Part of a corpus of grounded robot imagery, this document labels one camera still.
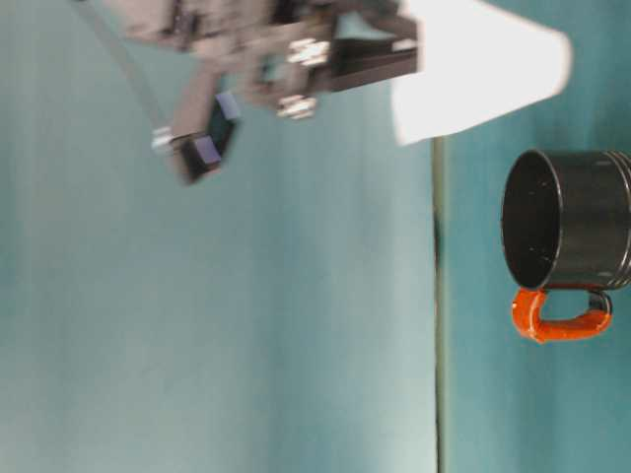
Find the mug rim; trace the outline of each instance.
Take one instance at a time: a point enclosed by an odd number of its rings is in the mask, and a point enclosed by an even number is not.
[[[545,272],[543,278],[541,278],[541,280],[537,284],[529,285],[529,284],[522,284],[522,282],[520,281],[520,278],[518,277],[518,274],[516,274],[516,271],[514,271],[513,265],[511,264],[512,258],[509,258],[509,253],[507,251],[506,236],[505,236],[505,227],[504,227],[505,212],[504,211],[507,205],[506,204],[507,190],[509,188],[511,177],[513,176],[513,173],[516,170],[516,167],[524,159],[528,157],[532,157],[532,156],[537,156],[543,160],[543,162],[547,166],[548,170],[550,171],[554,179],[554,187],[555,187],[554,190],[555,190],[555,196],[556,196],[556,201],[557,201],[558,211],[559,211],[559,228],[558,228],[558,237],[556,239],[556,248],[554,250],[554,258],[552,259],[552,262],[549,268]],[[562,216],[563,216],[563,195],[561,193],[561,184],[559,181],[558,173],[556,169],[554,168],[554,165],[552,164],[550,158],[546,155],[545,151],[539,150],[536,148],[531,148],[521,153],[520,156],[517,158],[517,160],[511,166],[511,170],[509,171],[508,177],[506,179],[506,184],[504,185],[504,194],[502,197],[501,218],[500,218],[501,229],[502,229],[502,250],[504,252],[504,258],[506,260],[511,276],[513,277],[513,279],[519,286],[531,291],[536,291],[536,290],[545,288],[550,282],[552,274],[554,273],[554,270],[556,269],[557,263],[559,261],[559,253],[561,251],[561,246],[563,243],[563,225],[561,225]]]

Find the teal wall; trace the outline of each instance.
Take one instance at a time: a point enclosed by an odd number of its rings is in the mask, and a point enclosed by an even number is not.
[[[509,168],[525,149],[631,150],[631,4],[498,4],[567,32],[575,70],[561,97],[446,144],[444,471],[627,471],[631,292],[612,294],[614,321],[597,339],[546,346],[520,339],[510,317],[517,288],[502,255],[500,205]],[[586,300],[555,294],[547,316],[573,316]]]
[[[65,2],[0,3],[0,470],[435,471],[429,147],[388,85],[179,185]],[[131,46],[165,108],[192,63]]]

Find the black mug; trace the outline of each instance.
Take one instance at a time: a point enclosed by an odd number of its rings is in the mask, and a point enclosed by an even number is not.
[[[513,166],[502,206],[508,267],[521,286],[513,321],[539,343],[590,338],[611,322],[606,290],[631,280],[631,158],[619,152],[530,150]],[[584,290],[588,310],[542,320],[550,290]]]

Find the orange handle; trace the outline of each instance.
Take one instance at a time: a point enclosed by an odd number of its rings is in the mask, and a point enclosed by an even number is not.
[[[541,320],[545,291],[521,288],[513,302],[513,322],[518,332],[538,343],[584,340],[602,333],[611,323],[611,301],[603,293],[590,293],[590,308],[570,320]]]

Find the white cone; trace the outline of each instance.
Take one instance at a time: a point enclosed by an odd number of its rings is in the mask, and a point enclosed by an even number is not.
[[[559,94],[572,68],[562,33],[479,0],[406,0],[422,72],[394,79],[400,144],[457,133]]]

